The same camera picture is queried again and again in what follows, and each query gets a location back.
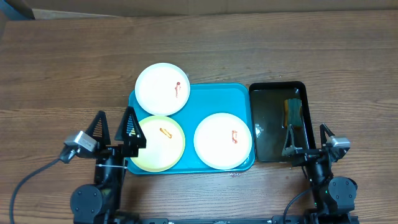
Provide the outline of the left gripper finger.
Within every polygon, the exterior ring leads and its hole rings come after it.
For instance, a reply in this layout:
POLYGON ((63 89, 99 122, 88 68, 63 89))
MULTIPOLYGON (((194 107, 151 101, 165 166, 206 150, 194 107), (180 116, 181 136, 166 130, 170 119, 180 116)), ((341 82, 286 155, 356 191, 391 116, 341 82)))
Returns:
POLYGON ((133 107, 126 108, 114 139, 128 143, 146 143, 133 107))
POLYGON ((98 111, 85 133, 102 146, 111 144, 106 113, 104 111, 98 111))

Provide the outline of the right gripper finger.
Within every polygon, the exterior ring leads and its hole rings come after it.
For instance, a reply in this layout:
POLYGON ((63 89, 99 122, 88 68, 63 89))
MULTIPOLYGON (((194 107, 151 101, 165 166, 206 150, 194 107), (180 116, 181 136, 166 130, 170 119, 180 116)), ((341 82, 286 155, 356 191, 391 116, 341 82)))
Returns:
POLYGON ((283 153, 293 153, 295 151, 295 142, 294 142, 294 129, 290 124, 287 127, 286 138, 284 143, 284 148, 282 150, 283 153))
POLYGON ((335 134, 325 123, 320 125, 320 140, 322 146, 332 146, 334 136, 335 134))

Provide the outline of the green yellow sponge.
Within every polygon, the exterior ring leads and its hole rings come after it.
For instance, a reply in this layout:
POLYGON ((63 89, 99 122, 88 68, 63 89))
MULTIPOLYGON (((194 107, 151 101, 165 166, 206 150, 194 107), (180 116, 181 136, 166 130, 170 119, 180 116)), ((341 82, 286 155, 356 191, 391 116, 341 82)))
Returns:
POLYGON ((292 125, 295 129, 303 127, 302 101, 298 98, 290 98, 284 101, 284 127, 292 125))

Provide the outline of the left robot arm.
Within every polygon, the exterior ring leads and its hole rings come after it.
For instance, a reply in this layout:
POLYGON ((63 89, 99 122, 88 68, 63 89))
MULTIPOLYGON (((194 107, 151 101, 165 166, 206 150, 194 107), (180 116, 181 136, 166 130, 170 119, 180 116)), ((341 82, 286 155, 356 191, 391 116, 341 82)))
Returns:
POLYGON ((126 175, 127 158, 137 157, 146 147, 146 137, 134 108, 123 114, 112 146, 106 114, 99 111, 89 128, 65 141, 65 146, 80 158, 95 159, 92 184, 78 187, 71 196, 74 223, 139 223, 139 215, 120 210, 121 191, 126 175))

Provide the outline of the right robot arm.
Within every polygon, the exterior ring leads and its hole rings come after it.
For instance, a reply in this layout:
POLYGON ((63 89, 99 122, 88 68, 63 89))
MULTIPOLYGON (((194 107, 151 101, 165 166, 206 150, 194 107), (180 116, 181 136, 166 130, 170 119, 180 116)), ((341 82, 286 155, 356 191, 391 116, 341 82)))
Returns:
POLYGON ((294 128, 287 127, 282 155, 290 157, 294 167, 301 167, 310 182, 310 188, 295 196, 286 206, 281 223, 349 223, 358 224, 359 218, 350 215, 355 208, 357 183, 348 177, 334 176, 332 163, 342 159, 351 147, 348 138, 336 136, 326 124, 320 125, 321 147, 304 149, 295 144, 294 128), (307 193, 312 193, 314 208, 307 209, 298 218, 290 218, 291 205, 307 193))

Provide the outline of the black water tray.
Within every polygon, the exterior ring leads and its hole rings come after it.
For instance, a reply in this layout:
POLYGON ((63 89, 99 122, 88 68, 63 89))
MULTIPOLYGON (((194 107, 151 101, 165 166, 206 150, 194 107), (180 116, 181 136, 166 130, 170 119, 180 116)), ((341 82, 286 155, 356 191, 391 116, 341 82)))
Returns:
POLYGON ((251 116, 254 126, 254 143, 260 162, 287 162, 282 155, 287 128, 284 127, 284 101, 298 98, 302 101, 301 129, 294 128, 294 142, 303 149, 316 148, 307 91, 304 83, 270 82, 253 83, 249 87, 251 116))

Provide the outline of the teal plastic tray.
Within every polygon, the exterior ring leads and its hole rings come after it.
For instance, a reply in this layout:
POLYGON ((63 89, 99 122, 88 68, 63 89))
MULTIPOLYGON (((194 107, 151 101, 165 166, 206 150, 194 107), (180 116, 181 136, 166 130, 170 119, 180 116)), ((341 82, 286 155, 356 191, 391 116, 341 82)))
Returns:
POLYGON ((192 84, 186 105, 170 117, 185 134, 185 150, 181 159, 162 174, 218 173, 197 156, 193 138, 199 123, 215 113, 229 113, 239 117, 252 130, 251 105, 248 89, 240 83, 192 84))

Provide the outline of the yellow-green plate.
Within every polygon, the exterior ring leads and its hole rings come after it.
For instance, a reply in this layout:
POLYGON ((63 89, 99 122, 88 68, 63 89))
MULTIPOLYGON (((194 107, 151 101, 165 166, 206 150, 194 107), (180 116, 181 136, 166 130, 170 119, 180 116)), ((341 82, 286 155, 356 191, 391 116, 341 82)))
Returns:
POLYGON ((167 116, 149 116, 139 125, 146 137, 146 147, 139 150, 132 163, 147 172, 162 172, 173 167, 185 150, 185 134, 180 125, 167 116))

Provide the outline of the white plate top left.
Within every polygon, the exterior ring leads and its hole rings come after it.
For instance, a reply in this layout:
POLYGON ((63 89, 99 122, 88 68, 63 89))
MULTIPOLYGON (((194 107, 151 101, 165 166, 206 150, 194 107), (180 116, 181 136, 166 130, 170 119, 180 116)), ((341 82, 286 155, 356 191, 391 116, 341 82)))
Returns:
POLYGON ((155 63, 138 76, 134 94, 139 106, 157 116, 180 111, 190 96, 188 75, 171 63, 155 63))

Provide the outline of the white plate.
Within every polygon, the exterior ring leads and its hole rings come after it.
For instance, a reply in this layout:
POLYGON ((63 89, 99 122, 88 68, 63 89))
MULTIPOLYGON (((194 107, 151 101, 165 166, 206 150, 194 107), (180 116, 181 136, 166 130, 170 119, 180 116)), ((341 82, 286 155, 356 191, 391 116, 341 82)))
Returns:
POLYGON ((193 145, 197 156, 211 168, 234 169, 250 155, 252 136, 246 123, 229 113, 215 113, 197 126, 193 145))
POLYGON ((139 106, 157 116, 180 111, 190 96, 188 75, 171 63, 155 63, 138 76, 134 94, 139 106))

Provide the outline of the white plate right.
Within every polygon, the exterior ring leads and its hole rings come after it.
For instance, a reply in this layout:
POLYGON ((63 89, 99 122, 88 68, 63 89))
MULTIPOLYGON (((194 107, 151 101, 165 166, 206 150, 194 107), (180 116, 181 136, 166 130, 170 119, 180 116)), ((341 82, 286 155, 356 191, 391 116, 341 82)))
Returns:
POLYGON ((215 113, 197 126, 193 145, 197 156, 211 168, 234 169, 250 155, 252 136, 246 123, 229 113, 215 113))

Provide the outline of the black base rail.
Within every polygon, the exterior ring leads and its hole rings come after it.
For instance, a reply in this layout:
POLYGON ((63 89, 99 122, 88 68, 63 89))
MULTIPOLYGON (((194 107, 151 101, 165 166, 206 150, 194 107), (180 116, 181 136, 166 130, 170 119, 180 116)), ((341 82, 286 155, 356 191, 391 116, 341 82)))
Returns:
POLYGON ((349 218, 333 218, 326 220, 321 217, 318 221, 313 222, 304 216, 293 215, 286 216, 274 215, 272 218, 255 218, 255 219, 185 219, 185 220, 169 220, 167 218, 143 218, 135 220, 115 220, 111 223, 128 223, 128 224, 305 224, 305 223, 344 223, 344 224, 360 224, 358 217, 350 216, 349 218))

